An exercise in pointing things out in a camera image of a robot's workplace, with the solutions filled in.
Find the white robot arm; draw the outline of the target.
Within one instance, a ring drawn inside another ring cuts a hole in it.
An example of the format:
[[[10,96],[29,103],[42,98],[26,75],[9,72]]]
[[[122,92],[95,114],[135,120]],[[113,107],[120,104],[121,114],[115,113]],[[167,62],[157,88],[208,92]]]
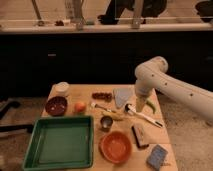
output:
[[[188,84],[166,74],[168,62],[154,57],[135,68],[135,94],[145,101],[153,89],[181,103],[213,125],[213,92]]]

